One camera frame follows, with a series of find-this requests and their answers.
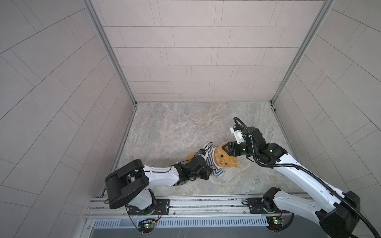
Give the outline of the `blue white striped sweater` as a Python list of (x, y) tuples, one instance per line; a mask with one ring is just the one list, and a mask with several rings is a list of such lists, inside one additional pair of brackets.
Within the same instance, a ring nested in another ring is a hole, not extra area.
[(205, 149), (208, 152), (208, 157), (204, 160), (206, 161), (206, 164), (208, 166), (212, 166), (213, 168), (212, 175), (213, 176), (222, 175), (224, 172), (223, 169), (220, 166), (218, 166), (218, 164), (214, 160), (215, 158), (217, 158), (217, 155), (216, 155), (217, 148), (213, 147), (212, 142), (209, 142), (203, 146), (203, 149)]

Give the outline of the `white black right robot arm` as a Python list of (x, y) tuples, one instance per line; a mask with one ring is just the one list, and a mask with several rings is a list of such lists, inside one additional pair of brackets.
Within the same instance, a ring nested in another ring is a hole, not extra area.
[(279, 188), (270, 188), (263, 196), (267, 212), (284, 210), (317, 223), (331, 238), (352, 238), (360, 217), (360, 198), (326, 183), (302, 166), (284, 148), (266, 143), (259, 129), (234, 125), (235, 141), (223, 150), (230, 156), (243, 156), (263, 168), (282, 173), (306, 192), (311, 199), (296, 197)]

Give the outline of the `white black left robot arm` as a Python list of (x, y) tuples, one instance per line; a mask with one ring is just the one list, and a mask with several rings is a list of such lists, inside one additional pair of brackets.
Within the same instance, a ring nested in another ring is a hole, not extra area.
[(186, 164), (176, 163), (167, 168), (150, 167), (141, 160), (133, 160), (105, 178), (109, 207), (131, 205), (150, 213), (157, 205), (153, 186), (180, 186), (197, 179), (208, 180), (216, 168), (199, 155)]

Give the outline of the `brown teddy bear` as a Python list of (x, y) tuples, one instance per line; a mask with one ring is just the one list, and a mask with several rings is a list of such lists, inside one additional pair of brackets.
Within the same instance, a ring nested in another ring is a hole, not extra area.
[(221, 168), (232, 168), (232, 167), (236, 167), (236, 168), (240, 168), (241, 167), (241, 164), (240, 162), (237, 160), (236, 157), (231, 157), (229, 156), (225, 150), (222, 149), (222, 145), (225, 144), (226, 142), (223, 142), (220, 146), (217, 146), (217, 152), (216, 152), (216, 155), (217, 155), (217, 158), (215, 158), (215, 162), (218, 164), (218, 166), (220, 166)]

